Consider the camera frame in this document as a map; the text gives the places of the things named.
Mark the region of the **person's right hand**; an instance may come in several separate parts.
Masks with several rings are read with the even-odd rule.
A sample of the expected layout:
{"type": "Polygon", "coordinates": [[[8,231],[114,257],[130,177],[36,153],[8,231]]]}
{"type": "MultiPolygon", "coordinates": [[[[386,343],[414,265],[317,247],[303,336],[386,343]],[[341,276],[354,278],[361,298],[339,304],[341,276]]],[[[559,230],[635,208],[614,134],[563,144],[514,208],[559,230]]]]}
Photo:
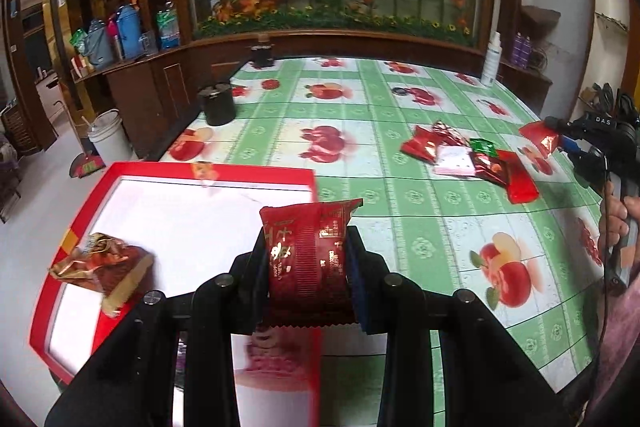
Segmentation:
{"type": "Polygon", "coordinates": [[[598,247],[600,251],[605,251],[605,249],[614,247],[620,239],[628,235],[628,219],[639,222],[639,199],[638,197],[626,196],[623,200],[619,200],[613,195],[608,195],[603,199],[601,211],[598,247]]]}

